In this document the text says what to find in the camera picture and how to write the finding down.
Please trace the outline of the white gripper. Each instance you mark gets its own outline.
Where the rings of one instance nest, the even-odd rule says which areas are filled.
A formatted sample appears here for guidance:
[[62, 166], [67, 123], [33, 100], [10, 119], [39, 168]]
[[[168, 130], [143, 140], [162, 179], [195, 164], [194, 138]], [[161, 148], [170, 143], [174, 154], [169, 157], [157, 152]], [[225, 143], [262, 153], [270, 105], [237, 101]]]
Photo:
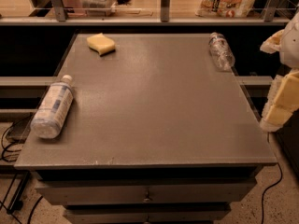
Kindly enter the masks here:
[[[280, 62], [292, 69], [299, 68], [299, 13], [288, 22], [284, 30], [268, 37], [260, 51], [273, 54], [279, 51]], [[299, 71], [276, 75], [271, 83], [264, 105], [260, 127], [265, 132], [276, 132], [299, 109]]]

